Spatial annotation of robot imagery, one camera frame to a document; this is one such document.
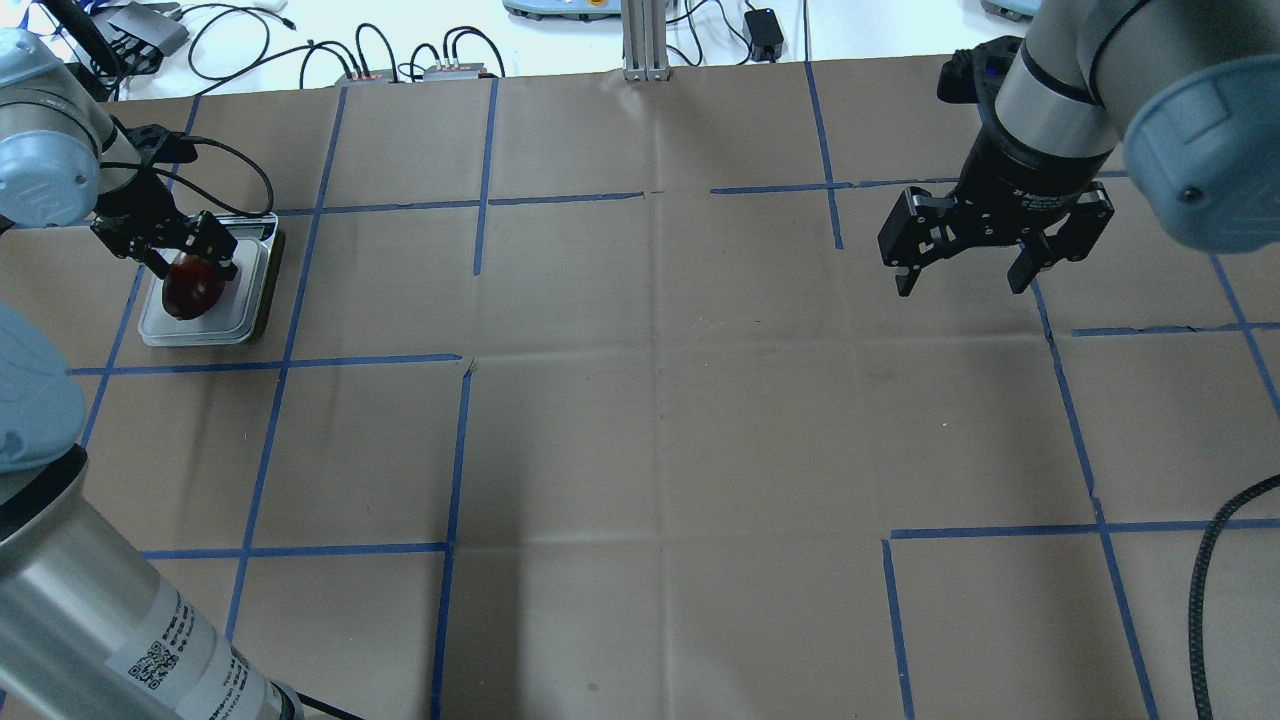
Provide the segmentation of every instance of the red apple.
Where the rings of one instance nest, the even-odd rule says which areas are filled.
[[[198,318],[218,304],[225,287],[227,281],[212,263],[195,255],[178,255],[161,288],[164,311],[179,320]]]

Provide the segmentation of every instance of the label sticker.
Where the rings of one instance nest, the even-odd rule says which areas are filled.
[[[269,697],[262,674],[164,579],[106,666],[182,720],[256,720]]]

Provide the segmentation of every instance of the blue tape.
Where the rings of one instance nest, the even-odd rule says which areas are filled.
[[[109,375],[174,375],[184,373],[234,373],[239,370],[279,370],[284,364],[279,360],[261,363],[210,363],[206,365],[155,365],[128,366],[106,370]]]
[[[93,427],[97,424],[97,414],[102,409],[102,398],[106,397],[106,383],[111,379],[111,368],[120,355],[120,345],[124,342],[124,333],[129,328],[129,319],[133,316],[133,304],[138,299],[138,288],[142,287],[142,265],[133,273],[133,287],[129,288],[129,297],[124,301],[124,313],[120,315],[120,324],[115,328],[115,340],[111,341],[111,351],[106,356],[106,366],[102,369],[102,379],[97,383],[97,392],[88,409],[88,418],[84,419],[84,432],[81,434],[81,447],[88,448],[88,441],[93,437]]]
[[[887,184],[943,184],[960,182],[960,178],[913,178],[896,181],[861,181],[854,183],[854,190],[867,190],[869,187],[884,187]]]
[[[813,77],[813,63],[804,63],[805,79],[809,82],[809,101],[813,102],[813,120],[818,128],[818,147],[822,150],[822,176],[827,184],[835,182],[831,173],[831,151],[827,147],[827,126],[822,120],[822,102],[818,100],[818,82]],[[836,206],[835,188],[827,188],[827,208],[831,211],[831,234],[836,241],[836,250],[845,249],[844,231],[840,228],[840,208]]]
[[[457,363],[461,355],[449,352],[436,355],[383,355],[369,357],[317,357],[315,360],[291,360],[291,368],[333,368],[338,365],[407,365],[420,363]]]
[[[1057,341],[1053,340],[1053,327],[1048,322],[1048,309],[1044,306],[1044,293],[1041,292],[1039,281],[1032,281],[1032,292],[1036,295],[1036,307],[1039,310],[1041,327],[1044,331],[1044,340],[1048,342],[1048,350],[1053,357],[1053,374],[1057,377],[1057,389],[1062,396],[1062,407],[1066,410],[1066,420],[1071,428],[1071,441],[1075,443],[1075,454],[1080,461],[1084,487],[1089,491],[1089,497],[1093,497],[1093,464],[1089,461],[1089,454],[1084,448],[1084,433],[1080,430],[1080,420],[1075,414],[1075,401],[1071,400],[1071,388],[1066,383],[1066,373],[1062,370],[1062,355],[1057,350]]]
[[[758,184],[749,187],[713,187],[712,195],[756,195],[768,192],[812,192],[815,190],[849,190],[851,182],[810,182],[805,184]]]
[[[831,173],[831,152],[827,149],[827,124],[822,120],[822,102],[818,100],[818,82],[813,77],[813,63],[805,60],[805,79],[809,82],[809,101],[813,104],[813,120],[818,128],[818,149],[822,151],[822,177],[833,182]]]
[[[476,254],[471,274],[479,275],[484,265],[484,227],[489,218],[489,170],[493,165],[493,128],[498,117],[498,79],[489,86],[489,118],[485,120],[484,165],[480,168],[480,214],[476,218]]]
[[[1183,333],[1226,333],[1240,332],[1239,323],[1198,328],[1194,325],[1152,325],[1149,328],[1084,328],[1071,331],[1071,337],[1126,337],[1135,334],[1183,334]]]
[[[335,557],[340,555],[410,555],[444,552],[443,542],[401,542],[380,544],[320,544],[311,547],[255,547],[252,557]]]
[[[489,205],[549,205],[558,202],[600,202],[607,200],[631,200],[632,197],[644,197],[644,192],[604,192],[595,195],[547,195],[541,197],[499,197],[497,200],[490,200]]]
[[[940,538],[1016,538],[1043,536],[1087,536],[1098,532],[1094,524],[1088,525],[1010,525],[979,528],[908,528],[890,533],[891,539],[940,539]]]
[[[902,610],[897,603],[897,575],[893,571],[893,551],[888,541],[881,541],[884,553],[884,588],[888,593],[888,623],[893,629],[893,655],[897,656],[897,683],[902,691],[902,716],[915,720],[915,698],[911,697],[911,673],[906,665],[906,641],[902,637]]]
[[[239,619],[241,597],[244,592],[244,577],[248,571],[250,550],[253,546],[253,533],[257,529],[257,515],[262,503],[262,489],[266,486],[266,471],[271,462],[271,450],[275,445],[275,429],[280,419],[280,405],[284,401],[284,387],[289,379],[289,360],[293,357],[293,345],[297,341],[298,320],[302,316],[302,300],[306,296],[307,275],[311,272],[311,258],[315,255],[316,232],[320,228],[320,209],[324,208],[329,176],[333,172],[333,158],[338,150],[338,136],[342,132],[342,114],[347,108],[347,88],[338,92],[338,108],[334,111],[333,132],[329,136],[329,149],[325,154],[324,172],[320,174],[320,188],[316,192],[315,209],[311,213],[311,228],[307,232],[307,245],[302,254],[302,268],[298,273],[298,290],[293,297],[293,313],[289,316],[289,332],[284,340],[279,379],[275,383],[275,397],[271,400],[271,416],[266,424],[266,438],[262,442],[262,455],[259,460],[257,478],[253,483],[253,497],[250,501],[248,519],[244,521],[244,538],[241,543],[239,564],[236,568],[236,585],[232,589],[232,605],[227,614],[227,639],[236,635],[236,623]]]
[[[449,497],[449,529],[445,534],[444,571],[440,577],[440,605],[435,618],[435,662],[431,667],[431,720],[439,720],[444,689],[444,652],[449,632],[449,600],[453,597],[453,555],[458,539],[458,507],[462,502],[462,469],[467,447],[467,416],[471,409],[471,377],[475,366],[462,375],[458,400],[458,432],[453,443],[453,492]]]
[[[1226,268],[1222,266],[1222,261],[1219,260],[1217,255],[1210,255],[1210,261],[1213,264],[1213,272],[1217,273],[1217,279],[1222,284],[1222,292],[1226,293],[1226,301],[1231,304],[1231,311],[1235,313],[1236,322],[1244,329],[1244,342],[1249,346],[1249,354],[1253,355],[1253,364],[1258,366],[1258,375],[1262,377],[1262,384],[1267,388],[1267,397],[1271,398],[1271,407],[1275,410],[1276,415],[1280,415],[1280,393],[1276,392],[1275,382],[1271,380],[1271,370],[1267,368],[1266,359],[1262,357],[1262,348],[1258,347],[1258,341],[1253,337],[1253,331],[1249,328],[1249,320],[1244,316],[1244,307],[1240,305],[1240,300],[1235,296],[1235,290],[1231,288],[1231,281],[1226,277]]]
[[[435,202],[384,202],[381,205],[340,205],[325,208],[321,215],[342,215],[346,213],[389,213],[392,210],[445,210],[449,208],[477,208],[479,200],[439,200]]]
[[[1102,502],[1094,496],[1093,465],[1089,454],[1084,447],[1084,436],[1080,432],[1080,420],[1075,413],[1075,402],[1071,400],[1071,387],[1066,382],[1066,373],[1062,370],[1062,355],[1059,352],[1057,341],[1053,338],[1053,325],[1048,319],[1048,307],[1044,305],[1044,293],[1041,292],[1039,281],[1032,281],[1032,292],[1036,293],[1036,307],[1039,310],[1041,324],[1044,331],[1044,341],[1048,343],[1050,354],[1053,356],[1053,373],[1057,375],[1059,392],[1062,396],[1062,407],[1066,410],[1066,420],[1071,427],[1071,439],[1075,442],[1075,452],[1079,456],[1080,471],[1084,475],[1084,484],[1089,491],[1089,502],[1093,505],[1093,516],[1097,523],[1098,538],[1102,542],[1102,552],[1106,556],[1107,573],[1111,575],[1111,588],[1115,592],[1116,606],[1120,610],[1120,621],[1124,625],[1125,639],[1129,642],[1129,655],[1133,659],[1133,669],[1138,676],[1138,687],[1142,689],[1142,701],[1147,707],[1149,720],[1158,720],[1156,711],[1156,698],[1151,692],[1151,679],[1147,676],[1147,664],[1142,657],[1142,647],[1138,644],[1138,632],[1133,626],[1133,618],[1129,612],[1129,598],[1124,591],[1124,580],[1120,578],[1120,566],[1115,559],[1115,550],[1111,547],[1111,534],[1107,532],[1106,515],[1102,512]]]
[[[230,547],[142,551],[142,557],[146,557],[147,560],[230,560],[238,559],[239,556],[241,551]]]
[[[1111,544],[1107,518],[1102,512],[1102,501],[1096,497],[1091,497],[1091,500],[1093,501],[1093,515],[1098,521],[1098,539],[1102,542],[1102,553],[1107,560],[1107,573],[1111,575],[1111,587],[1116,594],[1116,606],[1120,609],[1120,623],[1124,625],[1124,637],[1129,642],[1129,656],[1133,659],[1133,669],[1138,675],[1142,702],[1147,707],[1148,720],[1160,720],[1160,711],[1156,708],[1156,694],[1152,692],[1151,679],[1147,676],[1147,662],[1142,657],[1142,647],[1138,644],[1138,630],[1133,625],[1133,614],[1129,611],[1129,597],[1124,589],[1124,579],[1120,577],[1120,564],[1116,561],[1116,551]]]

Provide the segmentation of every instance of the black power adapter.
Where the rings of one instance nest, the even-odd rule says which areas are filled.
[[[742,35],[751,45],[751,60],[776,63],[782,58],[782,26],[772,8],[748,10],[742,15]]]

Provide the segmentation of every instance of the table surface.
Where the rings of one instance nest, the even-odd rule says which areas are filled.
[[[726,14],[740,28],[746,3],[722,1]],[[755,3],[755,6],[777,12],[787,42],[783,60],[803,60],[801,0]],[[183,22],[195,35],[219,12],[198,10]],[[622,65],[622,24],[617,18],[591,23],[554,18],[539,22],[513,17],[499,0],[293,0],[282,14],[297,24],[297,31],[273,22],[270,53],[307,40],[339,40],[353,47],[356,26],[371,22],[385,31],[397,60],[403,63],[420,42],[439,46],[444,31],[470,24],[493,37],[512,76],[603,72]],[[668,17],[677,14],[682,13],[668,10]],[[991,15],[978,0],[810,0],[809,15],[814,60],[950,54],[1001,35],[1023,35],[1027,28],[1025,23]],[[38,12],[32,17],[33,29],[51,29]],[[694,20],[709,64],[731,65],[742,59],[742,44],[730,35],[714,3],[699,9]],[[687,23],[671,28],[668,42],[696,54]],[[219,20],[200,41],[195,63],[209,76],[234,72],[257,56],[262,40],[264,31],[256,20],[229,17]],[[52,46],[55,51],[67,53],[60,42]],[[479,38],[467,38],[460,49],[465,51],[463,60],[486,63],[497,73],[489,49]],[[379,67],[385,67],[385,50],[376,35],[365,33],[365,50],[371,65],[381,63]],[[301,55],[303,53],[264,65],[215,92],[297,88]],[[337,61],[324,53],[311,63],[307,87],[333,85],[340,74]],[[672,64],[678,63],[672,55]],[[123,96],[182,97],[209,85],[192,73],[183,47],[165,61],[159,74],[131,78]]]
[[[978,128],[940,61],[119,104],[275,179],[265,337],[143,346],[86,228],[0,238],[0,300],[76,368],[87,498],[366,717],[1192,717],[1199,530],[1280,466],[1280,247],[1178,246],[1112,161],[1088,261],[896,297],[876,233]],[[1261,717],[1280,497],[1240,515],[1208,665]]]

